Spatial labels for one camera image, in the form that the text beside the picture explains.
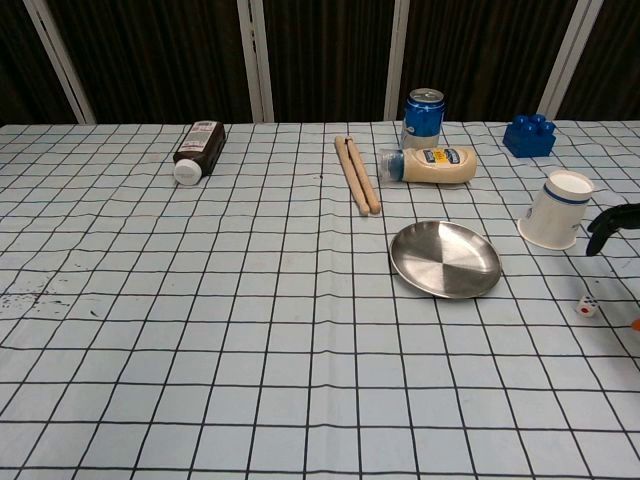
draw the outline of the yellow label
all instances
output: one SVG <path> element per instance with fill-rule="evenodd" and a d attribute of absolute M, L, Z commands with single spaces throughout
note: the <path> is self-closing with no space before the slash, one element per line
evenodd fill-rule
<path fill-rule="evenodd" d="M 436 159 L 436 163 L 449 163 L 444 148 L 434 148 L 431 151 L 433 152 L 433 158 Z"/>

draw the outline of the mayonnaise bottle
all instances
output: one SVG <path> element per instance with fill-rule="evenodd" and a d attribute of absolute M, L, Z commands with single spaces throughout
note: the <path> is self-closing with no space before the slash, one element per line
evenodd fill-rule
<path fill-rule="evenodd" d="M 378 155 L 381 180 L 464 183 L 476 174 L 471 147 L 387 150 Z"/>

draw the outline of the white bottle cap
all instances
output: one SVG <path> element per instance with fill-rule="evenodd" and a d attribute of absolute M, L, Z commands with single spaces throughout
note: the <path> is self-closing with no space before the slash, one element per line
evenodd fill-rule
<path fill-rule="evenodd" d="M 178 183 L 183 185 L 195 185 L 202 178 L 202 169 L 193 160 L 183 158 L 176 162 L 173 176 Z"/>

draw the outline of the wooden stick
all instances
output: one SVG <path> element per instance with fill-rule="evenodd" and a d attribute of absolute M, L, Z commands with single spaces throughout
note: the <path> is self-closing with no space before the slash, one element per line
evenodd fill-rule
<path fill-rule="evenodd" d="M 369 204 L 371 213 L 378 214 L 380 213 L 380 210 L 382 210 L 380 200 L 378 200 L 378 196 L 371 186 L 369 175 L 367 174 L 367 169 L 364 166 L 362 157 L 360 156 L 360 151 L 358 150 L 356 143 L 351 137 L 347 137 L 347 148 L 349 149 L 349 155 L 351 156 L 353 167 L 358 174 L 358 179 L 360 180 L 360 185 L 362 186 L 362 190 L 364 191 L 364 196 L 367 198 L 367 203 Z"/>
<path fill-rule="evenodd" d="M 349 184 L 349 188 L 351 189 L 351 195 L 353 195 L 353 199 L 358 205 L 360 215 L 369 215 L 369 205 L 367 204 L 364 193 L 362 193 L 362 187 L 360 186 L 358 176 L 353 169 L 353 164 L 349 159 L 349 151 L 347 150 L 347 145 L 345 143 L 344 137 L 337 136 L 335 143 L 338 157 L 340 158 L 340 163 L 342 164 L 342 170 L 344 170 L 344 176 L 347 178 L 347 183 Z"/>

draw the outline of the bottle label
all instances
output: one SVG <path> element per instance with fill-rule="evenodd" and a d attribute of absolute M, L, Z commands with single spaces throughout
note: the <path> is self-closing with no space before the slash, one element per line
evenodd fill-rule
<path fill-rule="evenodd" d="M 217 122 L 196 122 L 189 130 L 179 152 L 202 152 L 207 146 Z"/>
<path fill-rule="evenodd" d="M 453 148 L 432 148 L 423 150 L 427 163 L 450 163 L 453 165 L 460 163 L 460 155 Z"/>

